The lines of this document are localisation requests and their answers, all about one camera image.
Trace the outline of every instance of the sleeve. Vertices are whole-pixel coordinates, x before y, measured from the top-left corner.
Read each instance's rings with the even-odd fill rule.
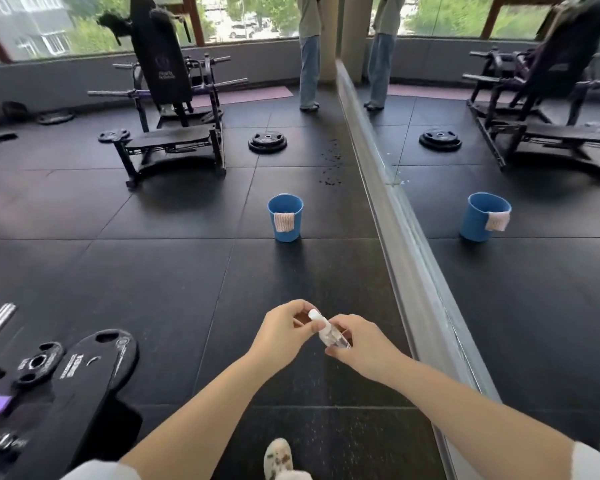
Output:
[[[600,452],[576,443],[571,455],[571,480],[600,480]]]
[[[141,480],[136,471],[114,461],[91,460],[67,473],[61,480]]]

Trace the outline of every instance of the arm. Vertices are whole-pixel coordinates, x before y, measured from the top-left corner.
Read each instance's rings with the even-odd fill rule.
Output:
[[[357,315],[330,320],[350,335],[352,348],[326,353],[414,403],[485,480],[568,480],[574,441],[498,404],[395,348]]]
[[[266,314],[249,352],[127,453],[142,480],[207,480],[251,398],[323,325],[298,299]]]

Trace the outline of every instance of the forearm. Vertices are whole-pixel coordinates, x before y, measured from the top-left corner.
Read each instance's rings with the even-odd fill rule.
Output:
[[[435,369],[402,356],[387,384],[413,402],[485,480],[568,480],[574,443]]]
[[[211,478],[251,398],[269,379],[264,362],[245,355],[234,362],[121,463],[142,480],[207,480]]]

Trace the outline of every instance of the small plastic bottle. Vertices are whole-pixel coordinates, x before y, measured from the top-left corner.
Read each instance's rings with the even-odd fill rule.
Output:
[[[324,328],[318,332],[321,341],[328,347],[331,345],[335,345],[341,349],[350,349],[351,345],[344,338],[343,334],[341,334],[340,330],[337,327],[334,327],[329,323],[329,321],[320,315],[318,310],[311,310],[309,312],[309,318],[314,321],[320,321],[324,323]]]

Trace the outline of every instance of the towel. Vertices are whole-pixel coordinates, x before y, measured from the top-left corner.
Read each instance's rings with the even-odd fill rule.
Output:
[[[273,214],[273,222],[276,225],[276,232],[291,232],[294,229],[294,221],[296,215],[291,214],[280,214],[276,212]]]
[[[503,231],[509,224],[510,211],[507,212],[487,212],[489,219],[487,225],[484,227],[485,230],[499,230]]]

